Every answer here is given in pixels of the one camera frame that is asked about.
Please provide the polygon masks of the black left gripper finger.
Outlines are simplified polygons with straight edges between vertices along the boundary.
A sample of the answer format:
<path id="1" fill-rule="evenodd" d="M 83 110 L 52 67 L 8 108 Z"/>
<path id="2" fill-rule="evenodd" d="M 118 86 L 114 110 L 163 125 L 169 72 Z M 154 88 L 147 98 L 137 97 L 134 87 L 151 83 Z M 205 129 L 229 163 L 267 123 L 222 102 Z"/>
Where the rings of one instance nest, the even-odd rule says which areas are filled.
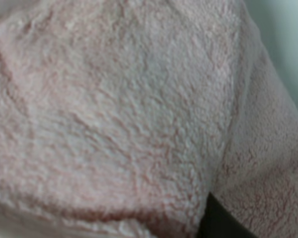
<path id="1" fill-rule="evenodd" d="M 256 238 L 209 193 L 197 238 Z"/>

